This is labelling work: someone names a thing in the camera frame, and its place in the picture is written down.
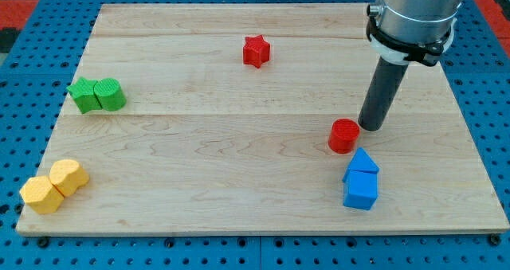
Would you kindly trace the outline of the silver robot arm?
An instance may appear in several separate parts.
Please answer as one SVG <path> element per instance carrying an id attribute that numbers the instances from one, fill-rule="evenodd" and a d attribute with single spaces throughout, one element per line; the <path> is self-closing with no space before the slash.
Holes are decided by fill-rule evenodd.
<path id="1" fill-rule="evenodd" d="M 463 0 L 375 0 L 367 6 L 367 39 L 393 65 L 434 66 L 454 39 Z"/>

